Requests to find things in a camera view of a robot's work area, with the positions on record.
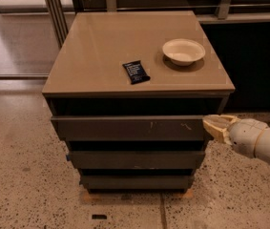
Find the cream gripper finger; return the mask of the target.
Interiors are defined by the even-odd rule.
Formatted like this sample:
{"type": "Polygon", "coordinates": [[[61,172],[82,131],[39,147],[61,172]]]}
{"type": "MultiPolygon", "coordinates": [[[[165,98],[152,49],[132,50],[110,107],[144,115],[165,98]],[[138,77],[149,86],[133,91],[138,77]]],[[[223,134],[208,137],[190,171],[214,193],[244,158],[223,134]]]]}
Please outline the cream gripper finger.
{"type": "Polygon", "coordinates": [[[204,129],[214,138],[218,139],[218,127],[214,124],[214,121],[209,115],[202,118],[204,129]]]}

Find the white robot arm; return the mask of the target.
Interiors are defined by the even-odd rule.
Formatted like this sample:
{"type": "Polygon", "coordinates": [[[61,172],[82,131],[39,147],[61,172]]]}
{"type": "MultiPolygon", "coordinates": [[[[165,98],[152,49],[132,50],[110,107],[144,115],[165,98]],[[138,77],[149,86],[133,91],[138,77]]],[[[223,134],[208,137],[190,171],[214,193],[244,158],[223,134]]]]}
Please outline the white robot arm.
{"type": "Polygon", "coordinates": [[[228,144],[248,158],[257,158],[270,165],[270,127],[253,118],[209,114],[202,118],[203,127],[215,140],[228,144]]]}

